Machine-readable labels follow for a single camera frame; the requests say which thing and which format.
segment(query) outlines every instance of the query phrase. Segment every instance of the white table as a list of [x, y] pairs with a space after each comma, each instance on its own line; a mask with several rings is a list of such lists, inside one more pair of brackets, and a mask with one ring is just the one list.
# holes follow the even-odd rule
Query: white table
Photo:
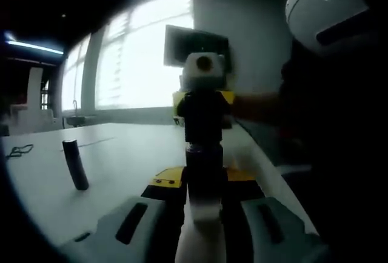
[[[90, 188], [77, 191], [62, 150], [77, 139]], [[88, 230], [128, 197], [140, 195], [161, 170], [185, 164], [184, 129], [174, 125], [102, 124], [3, 138], [4, 152], [34, 144], [8, 160], [10, 179], [27, 212], [56, 246]], [[267, 196], [298, 215], [316, 233], [301, 204], [255, 141], [238, 125], [223, 131], [224, 164], [251, 171]]]

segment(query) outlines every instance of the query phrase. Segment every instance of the cable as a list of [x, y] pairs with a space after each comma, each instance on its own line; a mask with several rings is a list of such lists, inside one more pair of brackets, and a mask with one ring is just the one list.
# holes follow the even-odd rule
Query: cable
[[5, 158], [6, 160], [8, 160], [10, 158], [21, 157], [23, 154], [30, 153], [33, 147], [34, 147], [33, 144], [27, 144], [22, 147], [13, 147], [11, 150], [11, 153], [9, 153], [9, 155], [7, 155]]

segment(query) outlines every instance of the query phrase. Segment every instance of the yellow part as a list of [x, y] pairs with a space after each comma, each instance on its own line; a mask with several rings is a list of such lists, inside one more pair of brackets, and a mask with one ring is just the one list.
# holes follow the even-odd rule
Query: yellow part
[[[235, 99], [235, 94], [233, 92], [227, 91], [227, 90], [221, 90], [219, 91], [223, 95], [224, 99], [228, 102], [228, 104], [233, 104], [233, 100]], [[174, 92], [172, 94], [172, 100], [174, 105], [174, 116], [177, 116], [176, 108], [178, 104], [181, 102], [181, 100], [184, 98], [184, 95], [186, 92]]]
[[251, 181], [256, 180], [254, 176], [244, 170], [227, 168], [228, 181]]
[[170, 187], [170, 188], [180, 188], [182, 185], [182, 167], [168, 168], [163, 170], [161, 173], [158, 173], [150, 182], [149, 185], [160, 186], [160, 187]]

